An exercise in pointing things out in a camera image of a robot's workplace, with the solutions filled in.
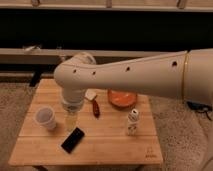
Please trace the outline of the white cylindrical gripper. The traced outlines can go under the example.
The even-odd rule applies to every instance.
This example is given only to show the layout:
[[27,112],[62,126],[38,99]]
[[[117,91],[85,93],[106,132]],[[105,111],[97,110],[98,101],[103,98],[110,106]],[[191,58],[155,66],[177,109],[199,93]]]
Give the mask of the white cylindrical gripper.
[[63,89],[61,92],[62,107],[68,111],[66,114],[65,123],[66,129],[72,131],[77,122],[77,114],[82,109],[84,104],[85,90],[68,90]]

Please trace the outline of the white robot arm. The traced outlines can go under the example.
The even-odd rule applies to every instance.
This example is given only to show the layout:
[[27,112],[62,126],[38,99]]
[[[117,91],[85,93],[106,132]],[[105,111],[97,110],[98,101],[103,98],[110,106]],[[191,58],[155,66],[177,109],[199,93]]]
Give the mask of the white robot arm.
[[54,79],[66,104],[80,105],[87,89],[112,89],[213,106],[213,49],[101,65],[74,56],[56,67]]

